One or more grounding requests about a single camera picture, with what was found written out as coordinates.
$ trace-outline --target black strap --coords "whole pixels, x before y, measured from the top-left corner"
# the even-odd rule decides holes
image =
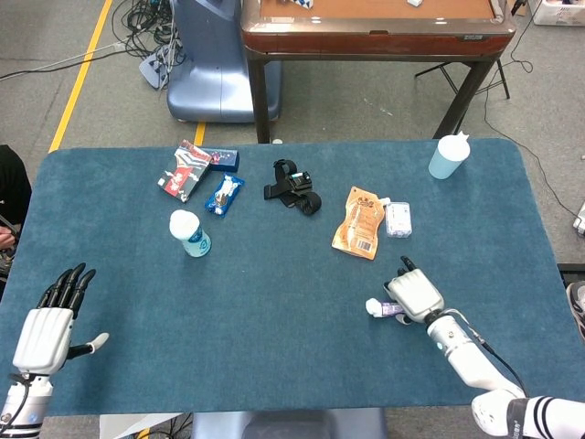
[[[537,403],[536,403],[536,404],[535,404],[535,406],[534,406],[534,412],[533,412],[533,416],[534,416],[534,418],[533,418],[534,425],[537,427],[537,430],[538,430],[538,432],[540,433],[540,435],[541,435],[542,437],[546,437],[546,436],[545,436],[545,433],[542,431],[542,427],[540,426],[540,421],[538,420],[538,407],[540,407],[540,403],[541,403],[542,401],[544,401],[545,399],[546,399],[546,397],[544,397],[544,396],[541,396],[541,397],[538,399]]]
[[[305,215],[313,215],[321,208],[321,197],[314,192],[307,192],[300,196],[296,205]]]
[[[296,174],[296,164],[292,160],[287,160],[285,158],[281,158],[274,162],[274,177],[276,178],[276,182],[278,183],[281,180],[284,180],[286,176],[291,174]]]
[[[556,398],[550,398],[548,401],[546,401],[544,403],[544,405],[542,406],[542,426],[545,428],[545,432],[547,433],[547,436],[549,439],[553,439],[552,434],[550,433],[550,430],[548,429],[548,423],[547,423],[547,408],[548,405],[553,402],[554,400],[556,400]]]
[[[321,197],[314,192],[302,195],[292,193],[292,185],[287,176],[297,173],[296,164],[292,160],[280,159],[274,162],[275,185],[264,187],[264,199],[279,198],[287,208],[297,206],[305,215],[313,215],[321,208]]]
[[[272,186],[266,185],[264,187],[264,199],[282,199],[282,195],[291,190],[291,184],[286,179],[286,176],[296,173],[296,164],[292,160],[281,158],[280,160],[274,162],[273,166],[274,176],[276,177],[276,184]],[[282,199],[282,203],[284,203],[287,208],[294,206],[296,197],[293,197],[292,199],[290,197],[286,198],[286,201]]]
[[[528,398],[518,398],[508,404],[506,420],[508,437],[524,437],[524,421],[527,414]]]

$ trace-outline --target person's hand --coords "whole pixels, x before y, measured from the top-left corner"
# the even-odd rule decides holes
[[[9,228],[0,227],[0,250],[9,249],[15,245],[16,239]]]

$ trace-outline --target black wrist strap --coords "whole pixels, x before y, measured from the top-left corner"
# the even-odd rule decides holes
[[[292,193],[293,187],[287,176],[297,173],[296,164],[292,160],[280,159],[274,162],[275,185],[264,187],[264,199],[279,198],[287,208],[297,206],[305,215],[313,215],[321,208],[321,198],[314,192],[302,195]]]
[[[305,215],[313,215],[321,208],[321,197],[314,192],[307,192],[300,196],[296,205]]]

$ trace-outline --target small package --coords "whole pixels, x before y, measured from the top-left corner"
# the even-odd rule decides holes
[[[292,0],[292,2],[305,9],[311,9],[313,7],[313,0]]]
[[[222,218],[225,217],[229,206],[242,186],[244,186],[244,180],[224,174],[223,181],[205,203],[205,209]]]
[[[235,149],[201,148],[211,155],[209,169],[212,171],[238,172],[239,154]]]
[[[378,226],[384,205],[376,194],[352,187],[346,202],[346,219],[337,228],[332,247],[373,260],[378,249]]]
[[[412,233],[409,203],[386,205],[386,233],[392,238],[408,238]]]
[[[158,179],[158,186],[167,194],[186,203],[199,180],[205,175],[210,162],[211,155],[184,140]]]

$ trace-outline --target table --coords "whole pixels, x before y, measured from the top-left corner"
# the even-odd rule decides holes
[[[516,147],[474,140],[469,161],[439,181],[427,171],[436,144],[239,147],[246,186],[224,219],[203,209],[220,173],[185,205],[156,185],[172,147],[49,155],[0,304],[0,370],[48,283],[84,261],[97,275],[72,342],[111,338],[55,375],[50,414],[468,404],[479,392],[423,326],[366,313],[408,254],[531,394],[582,398],[585,349]],[[279,158],[311,172],[323,198],[312,217],[262,198]],[[331,248],[352,186],[411,205],[413,234],[380,230],[374,261]],[[181,208],[211,237],[202,259],[168,232]]]
[[[451,134],[516,32],[505,0],[243,0],[259,143],[271,140],[264,66],[276,59],[462,62],[470,67],[433,138]]]

